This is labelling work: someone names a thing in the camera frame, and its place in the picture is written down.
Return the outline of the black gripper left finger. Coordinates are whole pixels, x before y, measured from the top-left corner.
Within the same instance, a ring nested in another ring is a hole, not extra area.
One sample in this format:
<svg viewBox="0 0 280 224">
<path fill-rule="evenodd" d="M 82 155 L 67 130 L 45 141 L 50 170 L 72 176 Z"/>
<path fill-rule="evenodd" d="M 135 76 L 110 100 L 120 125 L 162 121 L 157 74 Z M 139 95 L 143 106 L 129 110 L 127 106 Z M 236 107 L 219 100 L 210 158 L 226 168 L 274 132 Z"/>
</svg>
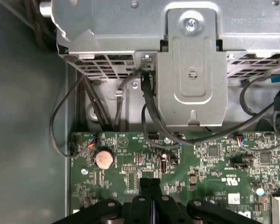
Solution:
<svg viewBox="0 0 280 224">
<path fill-rule="evenodd" d="M 121 204 L 115 199 L 105 199 L 87 208 L 64 217 L 56 224 L 102 224 L 107 221 L 119 220 L 125 224 L 148 224 L 151 214 L 150 180 L 140 181 L 140 193 L 131 202 Z"/>
</svg>

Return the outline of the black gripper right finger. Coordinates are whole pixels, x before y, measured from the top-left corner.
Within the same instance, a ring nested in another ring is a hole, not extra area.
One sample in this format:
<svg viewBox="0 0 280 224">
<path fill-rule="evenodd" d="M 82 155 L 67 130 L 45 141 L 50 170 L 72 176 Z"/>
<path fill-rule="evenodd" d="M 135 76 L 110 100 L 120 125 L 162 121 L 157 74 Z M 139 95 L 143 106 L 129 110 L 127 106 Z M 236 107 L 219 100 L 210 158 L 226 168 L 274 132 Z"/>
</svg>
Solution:
<svg viewBox="0 0 280 224">
<path fill-rule="evenodd" d="M 250 219 L 202 199 L 191 200 L 186 208 L 164 195 L 160 179 L 152 179 L 152 198 L 162 224 L 248 224 Z"/>
</svg>

